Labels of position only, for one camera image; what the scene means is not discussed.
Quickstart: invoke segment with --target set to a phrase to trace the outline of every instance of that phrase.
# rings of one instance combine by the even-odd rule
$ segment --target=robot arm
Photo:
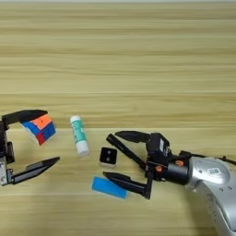
[[[147,184],[132,181],[129,176],[114,172],[103,174],[126,190],[151,196],[152,181],[172,182],[185,185],[202,195],[208,204],[208,211],[219,236],[236,236],[236,176],[226,164],[235,161],[208,158],[182,151],[179,156],[171,153],[169,141],[159,133],[145,134],[136,131],[122,131],[117,136],[136,143],[146,143],[147,162],[128,149],[115,136],[107,141],[133,159],[145,171]]]
[[[202,195],[219,236],[236,236],[236,177],[219,159],[190,158],[186,187]]]

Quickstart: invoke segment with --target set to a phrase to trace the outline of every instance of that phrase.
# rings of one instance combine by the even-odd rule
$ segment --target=blue cube face
[[[49,123],[44,129],[41,130],[45,140],[48,140],[55,134],[55,128],[53,123]]]
[[[35,136],[40,132],[40,129],[31,122],[25,122],[22,125],[28,128]]]

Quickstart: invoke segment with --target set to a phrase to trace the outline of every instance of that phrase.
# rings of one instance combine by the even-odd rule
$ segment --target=label
[[[72,128],[74,132],[75,142],[86,141],[85,132],[83,129],[83,124],[81,121],[77,120],[72,123]]]
[[[218,174],[218,173],[221,173],[219,168],[212,168],[212,169],[208,169],[207,172],[209,174]]]
[[[159,149],[161,150],[161,152],[164,151],[164,141],[162,139],[159,142]]]

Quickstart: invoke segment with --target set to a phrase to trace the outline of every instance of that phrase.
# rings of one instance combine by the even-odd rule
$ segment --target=blue foam block
[[[122,199],[126,198],[126,190],[124,188],[121,188],[115,183],[100,177],[94,177],[92,189],[107,195],[117,196]]]

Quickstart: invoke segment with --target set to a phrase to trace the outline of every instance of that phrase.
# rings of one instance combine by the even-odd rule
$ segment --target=orange component
[[[182,166],[184,165],[183,161],[182,161],[182,160],[179,160],[179,159],[175,161],[175,164],[176,164],[177,166],[180,166],[180,167],[182,167]]]
[[[44,114],[38,119],[35,119],[31,121],[33,124],[35,124],[39,129],[45,128],[49,123],[51,123],[53,120],[48,114]]]
[[[163,170],[162,166],[156,166],[156,171],[157,172],[162,172],[162,170]]]

